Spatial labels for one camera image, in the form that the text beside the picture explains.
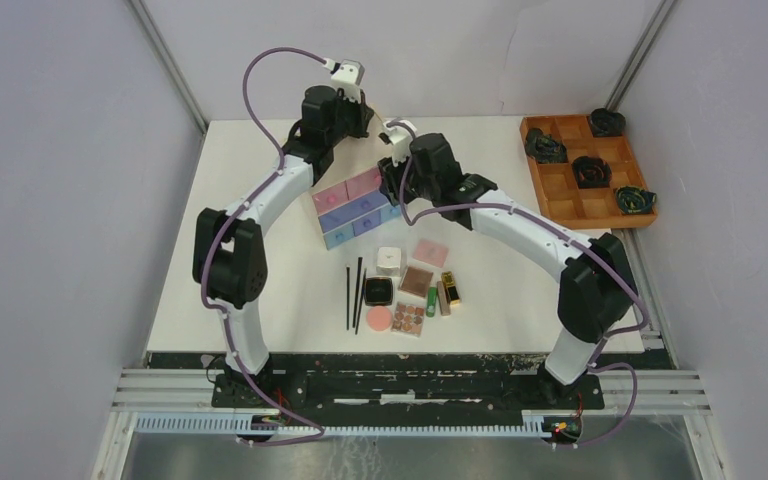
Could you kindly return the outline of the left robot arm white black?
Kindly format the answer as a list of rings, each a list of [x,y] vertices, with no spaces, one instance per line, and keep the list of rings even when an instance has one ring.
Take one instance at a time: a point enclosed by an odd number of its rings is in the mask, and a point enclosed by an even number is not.
[[[203,305],[219,314],[227,367],[251,406],[267,404],[275,391],[274,379],[261,371],[269,360],[258,305],[268,277],[265,235],[326,174],[341,141],[368,137],[372,117],[364,94],[351,99],[345,88],[308,88],[301,117],[262,183],[226,209],[206,208],[197,217],[192,276]]]

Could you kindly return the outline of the cream drawer organizer cabinet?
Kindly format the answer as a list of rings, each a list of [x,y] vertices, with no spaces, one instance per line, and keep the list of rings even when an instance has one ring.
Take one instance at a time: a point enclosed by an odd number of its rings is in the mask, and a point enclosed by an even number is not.
[[[390,203],[380,187],[322,215],[318,215],[314,208],[327,250],[333,250],[401,216],[400,208]]]

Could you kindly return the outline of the white cube makeup box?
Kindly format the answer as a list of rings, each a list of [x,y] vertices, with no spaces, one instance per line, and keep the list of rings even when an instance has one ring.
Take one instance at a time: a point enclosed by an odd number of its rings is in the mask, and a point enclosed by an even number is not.
[[[402,249],[399,247],[380,247],[376,253],[376,273],[387,277],[400,277],[403,267]]]

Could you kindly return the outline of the black square compact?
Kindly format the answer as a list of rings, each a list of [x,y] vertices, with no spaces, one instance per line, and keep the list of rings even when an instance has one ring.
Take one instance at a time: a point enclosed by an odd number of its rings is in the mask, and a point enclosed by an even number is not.
[[[394,288],[391,278],[370,277],[364,282],[364,302],[367,306],[389,306],[393,302]]]

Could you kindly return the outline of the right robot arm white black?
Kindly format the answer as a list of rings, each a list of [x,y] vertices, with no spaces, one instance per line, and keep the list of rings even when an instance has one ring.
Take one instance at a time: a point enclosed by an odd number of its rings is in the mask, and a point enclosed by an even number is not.
[[[556,281],[562,330],[539,369],[537,392],[551,408],[566,406],[613,325],[639,299],[622,242],[612,234],[572,231],[518,204],[493,181],[463,172],[441,133],[391,129],[379,138],[390,149],[378,163],[381,192],[400,209],[415,199],[431,205],[407,216],[408,224],[439,215],[501,242]]]

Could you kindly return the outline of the pink round powder puff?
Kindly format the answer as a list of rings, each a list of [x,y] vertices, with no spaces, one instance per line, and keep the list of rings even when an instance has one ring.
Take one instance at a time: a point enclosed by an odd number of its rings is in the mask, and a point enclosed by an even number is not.
[[[386,306],[371,307],[366,314],[367,326],[375,332],[383,332],[391,328],[393,315]]]

